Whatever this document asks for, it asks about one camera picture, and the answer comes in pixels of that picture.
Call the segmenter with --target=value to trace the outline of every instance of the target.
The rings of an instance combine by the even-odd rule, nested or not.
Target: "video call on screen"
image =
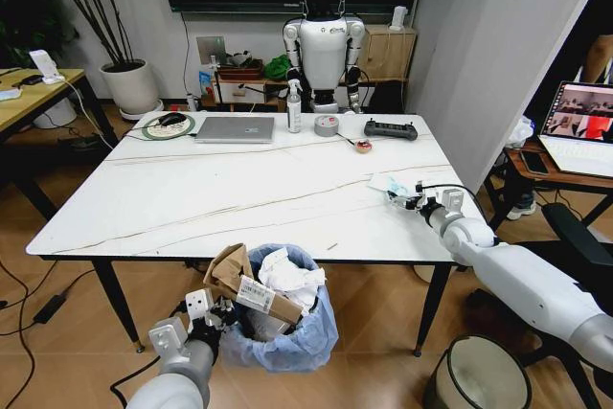
[[[613,86],[562,84],[543,134],[613,144]]]

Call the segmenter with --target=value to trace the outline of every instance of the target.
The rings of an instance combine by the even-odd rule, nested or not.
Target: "black chair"
[[[561,203],[542,207],[547,222],[560,240],[529,241],[519,243],[533,253],[555,266],[571,278],[577,280],[581,288],[590,292],[599,307],[613,316],[613,244],[602,244],[583,224]],[[510,313],[510,309],[491,294],[477,289],[468,298],[470,306],[494,305]],[[581,366],[580,355],[563,340],[550,334],[533,329],[526,324],[541,340],[541,346],[524,355],[518,356],[524,367],[530,366],[548,356],[554,356],[563,364],[571,377],[583,403],[587,408],[600,409],[601,406],[594,390]],[[613,374],[594,369],[597,386],[613,398]]]

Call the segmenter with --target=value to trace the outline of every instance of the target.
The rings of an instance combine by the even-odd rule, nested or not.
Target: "marble tabletop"
[[[139,123],[160,116],[147,114]],[[226,245],[294,243],[319,261],[448,262],[449,253],[423,218],[390,205],[368,186],[373,174],[412,185],[460,183],[422,117],[340,115],[339,132],[364,139],[364,124],[412,122],[418,140],[372,137],[355,150],[339,136],[300,133],[285,114],[190,113],[275,118],[268,145],[205,145],[123,138],[27,247],[47,259],[212,258]],[[135,130],[131,135],[142,137]],[[477,217],[469,197],[463,211]]]

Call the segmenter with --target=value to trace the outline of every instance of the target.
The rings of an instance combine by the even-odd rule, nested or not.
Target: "spray bottle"
[[[289,96],[287,97],[287,130],[290,133],[298,133],[301,128],[301,107],[302,102],[298,94],[301,88],[298,79],[292,79],[289,84]]]

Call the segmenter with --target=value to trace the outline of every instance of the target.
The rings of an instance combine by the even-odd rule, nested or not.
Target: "open laptop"
[[[560,170],[613,177],[613,86],[563,81],[538,138]]]
[[[207,117],[195,135],[197,143],[272,143],[272,117]]]

